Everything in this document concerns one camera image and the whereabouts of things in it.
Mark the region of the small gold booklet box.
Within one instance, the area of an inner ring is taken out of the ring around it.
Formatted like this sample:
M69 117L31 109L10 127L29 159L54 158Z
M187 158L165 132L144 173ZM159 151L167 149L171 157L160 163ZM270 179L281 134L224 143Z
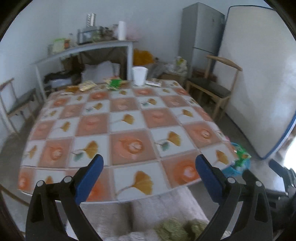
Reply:
M152 78L145 81L145 85L153 87L163 87L163 81L161 79Z

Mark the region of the white mattress blue trim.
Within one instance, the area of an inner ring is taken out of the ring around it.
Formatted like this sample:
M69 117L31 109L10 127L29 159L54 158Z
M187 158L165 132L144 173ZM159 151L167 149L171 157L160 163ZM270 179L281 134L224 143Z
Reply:
M295 39L276 11L232 6L219 56L242 68L226 113L266 159L295 126Z

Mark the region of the white bag under table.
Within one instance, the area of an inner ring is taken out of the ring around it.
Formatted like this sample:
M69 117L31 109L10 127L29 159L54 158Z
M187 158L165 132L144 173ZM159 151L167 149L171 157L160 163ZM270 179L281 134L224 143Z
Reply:
M81 72L81 82L93 81L96 84L104 83L104 80L112 77L119 77L121 65L104 61L98 65L85 64Z

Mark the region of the white paper towel roll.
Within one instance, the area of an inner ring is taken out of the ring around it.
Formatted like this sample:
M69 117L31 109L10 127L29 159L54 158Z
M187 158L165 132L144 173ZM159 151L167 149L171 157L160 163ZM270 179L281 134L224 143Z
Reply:
M117 33L118 33L118 40L120 41L126 40L126 22L124 21L118 22Z

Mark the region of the grey refrigerator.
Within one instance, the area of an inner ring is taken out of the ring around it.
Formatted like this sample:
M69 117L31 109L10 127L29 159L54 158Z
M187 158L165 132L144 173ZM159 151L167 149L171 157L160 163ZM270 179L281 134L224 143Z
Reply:
M183 8L178 56L187 61L188 76L207 67L207 55L218 55L225 15L203 3Z

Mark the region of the grey white side table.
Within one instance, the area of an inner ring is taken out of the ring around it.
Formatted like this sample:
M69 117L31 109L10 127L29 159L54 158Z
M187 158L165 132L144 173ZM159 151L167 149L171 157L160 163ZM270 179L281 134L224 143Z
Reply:
M89 43L84 45L79 45L77 47L69 48L62 52L53 54L44 59L38 60L33 63L37 82L39 84L39 89L41 92L41 97L43 101L47 100L46 92L44 90L44 81L43 76L39 70L39 66L51 61L59 61L59 68L63 70L62 58L68 57L71 55L78 55L81 63L95 63L96 59L94 54L91 54L93 51L98 51L100 49L115 49L115 48L126 48L126 78L127 80L132 80L132 67L133 67L133 46L137 40L112 40L112 41L102 41L98 43Z

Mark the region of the white paper cup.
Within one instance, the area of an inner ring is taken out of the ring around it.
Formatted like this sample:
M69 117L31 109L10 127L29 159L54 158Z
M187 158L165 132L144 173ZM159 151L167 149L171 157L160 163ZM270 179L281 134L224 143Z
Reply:
M143 86L147 79L148 69L143 66L134 66L132 68L133 83L136 86Z

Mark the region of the steel pot with lid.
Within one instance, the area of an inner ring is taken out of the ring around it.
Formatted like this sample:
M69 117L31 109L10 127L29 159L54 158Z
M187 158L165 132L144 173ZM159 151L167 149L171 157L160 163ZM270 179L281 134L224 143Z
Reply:
M86 27L77 31L77 44L97 43L103 40L103 27Z

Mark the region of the cardboard box on floor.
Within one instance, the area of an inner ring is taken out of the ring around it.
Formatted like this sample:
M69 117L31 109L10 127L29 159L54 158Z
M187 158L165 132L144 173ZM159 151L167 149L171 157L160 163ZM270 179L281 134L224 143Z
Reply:
M176 81L178 84L183 85L184 84L184 80L185 78L179 75L173 75L173 74L166 74L163 73L159 79L163 79L163 80L174 80Z

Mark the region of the yellow plastic bag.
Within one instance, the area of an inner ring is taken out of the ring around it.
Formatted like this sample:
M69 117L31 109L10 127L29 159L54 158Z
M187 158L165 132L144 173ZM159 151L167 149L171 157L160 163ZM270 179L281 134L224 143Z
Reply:
M154 58L149 51L134 49L133 51L134 66L144 66L152 63L154 63Z

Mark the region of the yellow snack packet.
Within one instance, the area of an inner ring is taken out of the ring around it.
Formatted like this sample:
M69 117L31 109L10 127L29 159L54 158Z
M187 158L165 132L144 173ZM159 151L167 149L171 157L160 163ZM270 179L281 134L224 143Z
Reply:
M86 92L88 90L91 90L91 89L97 87L97 84L94 83L93 81L89 80L89 81L85 81L85 82L79 84L78 86L79 86L79 91Z

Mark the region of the floral patterned tablecloth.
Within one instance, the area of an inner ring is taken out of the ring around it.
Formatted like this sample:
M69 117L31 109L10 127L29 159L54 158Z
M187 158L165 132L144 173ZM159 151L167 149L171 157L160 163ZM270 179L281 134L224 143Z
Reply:
M229 140L176 81L119 90L101 84L48 97L23 152L18 188L32 194L39 180L73 176L98 154L104 167L90 202L134 200L198 182L199 154L219 169L237 159Z

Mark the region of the wooden chair dark seat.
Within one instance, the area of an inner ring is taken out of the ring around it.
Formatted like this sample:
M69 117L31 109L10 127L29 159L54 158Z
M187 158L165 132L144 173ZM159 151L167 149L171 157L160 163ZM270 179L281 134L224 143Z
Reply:
M220 114L220 118L225 113L225 110L227 108L228 102L232 96L232 92L234 90L234 86L236 84L236 81L238 79L238 75L240 72L243 71L243 69L234 63L233 61L223 58L223 57L217 57L213 55L207 55L206 58L208 59L208 65L204 73L203 78L190 78L186 81L186 92L190 92L190 88L194 87L197 90L200 91L199 99L201 100L201 97L203 93L207 94L208 96L214 98L216 100L215 108L212 113L212 120L215 120L217 114L219 113L219 110L222 106L224 106L222 113ZM226 89L222 85L217 84L216 82L213 82L209 79L209 73L210 73L210 67L212 64L212 61L220 62L226 66L232 67L236 69L234 79L231 85L230 90Z

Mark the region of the green snack bag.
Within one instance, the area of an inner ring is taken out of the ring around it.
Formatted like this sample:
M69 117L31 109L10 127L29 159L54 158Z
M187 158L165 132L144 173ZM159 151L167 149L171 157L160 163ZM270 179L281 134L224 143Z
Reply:
M235 161L233 168L242 173L244 170L249 169L251 156L241 146L236 146L236 154L238 156L238 160Z

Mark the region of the small green packet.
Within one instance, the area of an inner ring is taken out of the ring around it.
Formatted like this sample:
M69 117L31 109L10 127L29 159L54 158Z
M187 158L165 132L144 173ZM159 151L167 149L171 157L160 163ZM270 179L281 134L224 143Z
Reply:
M106 81L107 89L109 90L118 90L122 84L121 79L108 79Z

